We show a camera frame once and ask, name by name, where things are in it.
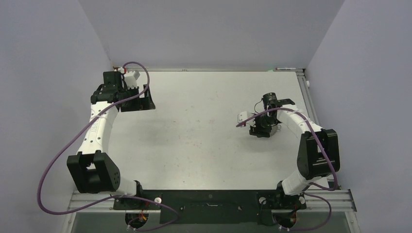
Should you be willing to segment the red white marker pen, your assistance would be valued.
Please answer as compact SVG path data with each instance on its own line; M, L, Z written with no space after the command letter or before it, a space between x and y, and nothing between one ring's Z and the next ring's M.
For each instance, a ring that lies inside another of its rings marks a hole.
M275 70L278 70L278 71L294 71L294 70L297 70L297 68L293 68L293 67L276 67Z

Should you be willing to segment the aluminium frame rail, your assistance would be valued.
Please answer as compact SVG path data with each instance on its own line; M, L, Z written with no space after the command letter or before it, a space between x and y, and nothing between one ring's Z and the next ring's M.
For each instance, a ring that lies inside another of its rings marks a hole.
M305 103L307 113L312 121L320 125L320 122L319 122L319 119L318 119L318 116L315 111L315 107L314 107L314 104L313 104L313 101L310 95L309 82L305 77L305 69L299 68L298 71L296 72L296 75L297 75L299 86L301 88L301 92L304 98L304 103Z

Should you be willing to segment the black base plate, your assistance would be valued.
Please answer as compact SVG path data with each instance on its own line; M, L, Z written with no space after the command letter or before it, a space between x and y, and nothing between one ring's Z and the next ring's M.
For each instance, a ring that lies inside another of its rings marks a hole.
M143 198L171 207L168 210L142 200L121 198L115 210L160 211L160 223L270 225L272 216L284 220L307 205L303 195L287 196L277 190L145 190Z

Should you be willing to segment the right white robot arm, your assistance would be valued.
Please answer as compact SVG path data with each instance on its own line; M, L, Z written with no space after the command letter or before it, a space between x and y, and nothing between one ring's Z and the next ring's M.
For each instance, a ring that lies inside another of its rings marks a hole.
M338 136L335 130L325 129L303 114L291 99L278 99L274 92L262 96L264 110L248 113L245 123L249 134L269 138L279 124L286 126L300 141L296 159L297 169L282 180L275 193L275 203L286 208L294 201L294 195L306 191L322 177L336 176L340 169Z

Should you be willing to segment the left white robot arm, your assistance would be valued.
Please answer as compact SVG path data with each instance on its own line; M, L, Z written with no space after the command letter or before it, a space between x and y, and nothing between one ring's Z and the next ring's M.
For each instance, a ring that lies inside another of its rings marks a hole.
M109 139L120 112L154 110L148 85L140 95L137 71L106 71L103 83L91 96L91 126L76 155L67 158L67 166L80 193L126 195L133 209L143 206L145 196L138 181L124 178L108 155Z

